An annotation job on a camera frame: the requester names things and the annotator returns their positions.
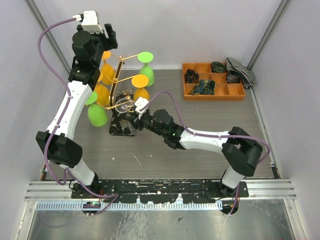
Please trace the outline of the clear wine glass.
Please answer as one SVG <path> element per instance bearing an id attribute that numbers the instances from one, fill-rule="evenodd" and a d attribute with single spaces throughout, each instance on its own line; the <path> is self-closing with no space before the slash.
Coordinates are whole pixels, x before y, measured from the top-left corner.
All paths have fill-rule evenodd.
<path id="1" fill-rule="evenodd" d="M 129 122 L 131 110 L 133 110 L 134 103 L 129 98 L 121 98 L 116 102 L 115 110 L 118 115 L 116 116 L 117 130 L 116 136 L 134 137 L 137 130 Z"/>

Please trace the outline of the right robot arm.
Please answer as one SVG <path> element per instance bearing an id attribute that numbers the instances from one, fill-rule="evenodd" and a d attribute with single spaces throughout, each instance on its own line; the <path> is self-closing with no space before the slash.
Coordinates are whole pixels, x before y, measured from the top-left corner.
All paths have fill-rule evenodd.
<path id="1" fill-rule="evenodd" d="M 252 177 L 263 152 L 263 147 L 240 127 L 221 134 L 226 138 L 212 137 L 214 132 L 197 131 L 174 122 L 165 109 L 150 114 L 146 110 L 142 115 L 137 112 L 128 114 L 127 120 L 136 129 L 147 129 L 163 138 L 172 149 L 198 149 L 222 154 L 229 167 L 219 182 L 219 191 L 225 197 L 231 197 L 238 184 L 245 177 Z"/>

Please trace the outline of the gold wine glass rack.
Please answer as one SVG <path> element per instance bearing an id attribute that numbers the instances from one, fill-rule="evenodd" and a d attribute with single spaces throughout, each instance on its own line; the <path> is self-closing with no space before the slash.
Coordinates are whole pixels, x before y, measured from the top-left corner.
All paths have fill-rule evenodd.
<path id="1" fill-rule="evenodd" d="M 104 51 L 102 54 L 102 67 L 98 78 L 95 91 L 100 100 L 96 103 L 104 110 L 111 110 L 112 116 L 109 126 L 109 134 L 118 137 L 134 137 L 136 129 L 127 120 L 134 108 L 132 89 L 121 90 L 117 94 L 117 86 L 133 77 L 120 79 L 125 60 L 135 58 L 137 55 L 123 57 L 116 56 L 110 51 Z"/>

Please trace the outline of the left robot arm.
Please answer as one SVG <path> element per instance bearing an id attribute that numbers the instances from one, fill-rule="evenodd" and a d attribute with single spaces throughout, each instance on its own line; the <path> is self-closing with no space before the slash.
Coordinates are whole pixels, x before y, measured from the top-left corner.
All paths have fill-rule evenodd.
<path id="1" fill-rule="evenodd" d="M 82 192 L 88 198 L 99 195 L 99 178 L 86 165 L 83 149 L 73 139 L 80 114 L 100 77 L 103 53 L 118 47 L 112 25 L 106 23 L 104 27 L 104 30 L 91 31 L 83 24 L 77 26 L 77 32 L 72 37 L 74 58 L 68 80 L 64 80 L 45 59 L 41 49 L 43 33 L 37 42 L 42 61 L 62 82 L 66 93 L 51 124 L 46 131 L 36 134 L 36 141 L 43 152 L 45 166 L 54 163 L 63 168 L 65 174 L 70 174 L 82 186 Z"/>

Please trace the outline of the orange goblet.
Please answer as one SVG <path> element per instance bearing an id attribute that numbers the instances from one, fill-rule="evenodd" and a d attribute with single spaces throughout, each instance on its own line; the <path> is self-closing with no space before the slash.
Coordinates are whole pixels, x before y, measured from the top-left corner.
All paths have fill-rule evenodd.
<path id="1" fill-rule="evenodd" d="M 94 91 L 97 93 L 96 102 L 102 106 L 107 106 L 110 101 L 110 91 L 103 84 L 103 78 L 104 76 L 101 74 L 98 78 Z"/>
<path id="2" fill-rule="evenodd" d="M 131 84 L 136 88 L 133 94 L 134 101 L 137 101 L 138 98 L 144 98 L 148 101 L 150 100 L 150 94 L 145 89 L 148 83 L 149 83 L 148 77 L 143 74 L 137 74 L 131 79 Z"/>
<path id="3" fill-rule="evenodd" d="M 101 81 L 105 85 L 111 85 L 115 78 L 116 72 L 114 68 L 107 63 L 107 59 L 111 57 L 110 51 L 104 51 L 102 54 L 103 65 L 100 69 L 102 75 Z"/>

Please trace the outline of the green goblet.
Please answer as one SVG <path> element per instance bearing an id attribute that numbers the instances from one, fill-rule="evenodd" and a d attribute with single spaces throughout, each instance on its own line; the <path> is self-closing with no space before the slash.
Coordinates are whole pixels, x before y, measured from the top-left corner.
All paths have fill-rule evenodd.
<path id="1" fill-rule="evenodd" d="M 90 123 L 94 127 L 102 127 L 108 121 L 108 115 L 105 109 L 98 104 L 98 94 L 93 91 L 86 100 L 85 106 L 87 106 L 87 116 Z"/>
<path id="2" fill-rule="evenodd" d="M 155 75 L 153 69 L 149 66 L 149 63 L 154 59 L 154 55 L 151 52 L 143 51 L 138 54 L 137 59 L 139 62 L 144 64 L 143 67 L 140 69 L 139 73 L 147 76 L 147 86 L 152 86 L 155 81 Z"/>

